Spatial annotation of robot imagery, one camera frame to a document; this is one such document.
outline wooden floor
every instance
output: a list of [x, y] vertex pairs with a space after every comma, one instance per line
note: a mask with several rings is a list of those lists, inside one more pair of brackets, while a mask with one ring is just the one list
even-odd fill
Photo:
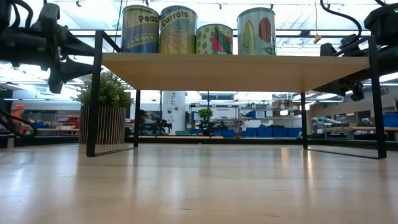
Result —
[[245, 145], [142, 144], [96, 158], [76, 144], [0, 149], [0, 223], [398, 223], [398, 154], [388, 156]]

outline black metal table leg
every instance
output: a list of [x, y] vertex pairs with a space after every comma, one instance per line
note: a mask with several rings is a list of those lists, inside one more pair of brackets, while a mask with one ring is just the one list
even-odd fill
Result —
[[303, 127], [303, 149], [308, 149], [307, 112], [305, 111], [305, 93], [301, 93], [301, 122]]
[[102, 44], [104, 31], [95, 32], [95, 54], [93, 64], [93, 76], [91, 83], [90, 116], [88, 117], [89, 134], [87, 139], [86, 155], [95, 156], [95, 144], [98, 132], [98, 98], [100, 95], [101, 63], [102, 63]]
[[140, 103], [141, 103], [141, 91], [136, 91], [136, 115], [135, 115], [135, 122], [134, 122], [134, 147], [138, 147], [138, 140], [139, 140], [139, 125], [141, 121], [141, 117], [139, 114], [140, 110]]
[[372, 80], [372, 95], [373, 95], [373, 110], [374, 110], [374, 122], [376, 125], [376, 137], [377, 137], [377, 153], [379, 159], [385, 159], [387, 157], [386, 152], [386, 137], [384, 135], [384, 122], [383, 122], [383, 110], [381, 103], [381, 91], [380, 91], [380, 80], [379, 80], [379, 69], [377, 62], [377, 48], [376, 38], [370, 36], [368, 39], [369, 44], [369, 71]]

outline potted plant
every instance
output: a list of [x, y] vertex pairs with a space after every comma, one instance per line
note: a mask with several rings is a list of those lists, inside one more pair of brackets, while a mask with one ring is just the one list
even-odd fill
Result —
[[213, 133], [210, 123], [210, 118], [213, 116], [213, 111], [210, 108], [206, 108], [199, 110], [198, 113], [201, 119], [200, 128], [203, 130], [203, 135], [210, 136]]
[[[124, 123], [126, 108], [134, 100], [130, 93], [125, 92], [127, 85], [122, 83], [114, 73], [107, 71], [101, 74], [99, 81], [98, 100], [98, 132], [97, 144], [121, 144], [124, 142]], [[86, 144], [88, 135], [88, 117], [91, 101], [91, 77], [84, 79], [84, 85], [78, 90], [77, 101], [82, 103], [80, 108], [80, 134], [79, 143]]]

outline peas can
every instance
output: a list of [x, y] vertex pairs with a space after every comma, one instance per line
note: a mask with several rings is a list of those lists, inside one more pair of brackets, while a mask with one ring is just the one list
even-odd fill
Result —
[[123, 9], [122, 52], [159, 53], [159, 14], [146, 6]]
[[170, 6], [160, 13], [160, 53], [194, 54], [198, 16], [185, 6]]
[[276, 55], [275, 13], [257, 7], [238, 16], [238, 52], [243, 55]]
[[208, 24], [197, 30], [197, 54], [232, 54], [233, 31], [223, 24]]

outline green plant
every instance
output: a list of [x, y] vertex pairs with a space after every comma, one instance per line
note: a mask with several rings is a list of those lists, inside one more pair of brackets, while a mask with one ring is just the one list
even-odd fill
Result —
[[213, 111], [210, 108], [201, 109], [198, 113], [202, 120], [209, 120], [213, 116]]
[[[127, 108], [134, 103], [130, 93], [125, 92], [127, 85], [122, 83], [114, 73], [107, 71], [101, 74], [99, 81], [99, 105]], [[85, 77], [84, 85], [78, 90], [77, 101], [89, 105], [91, 101], [91, 75]]]

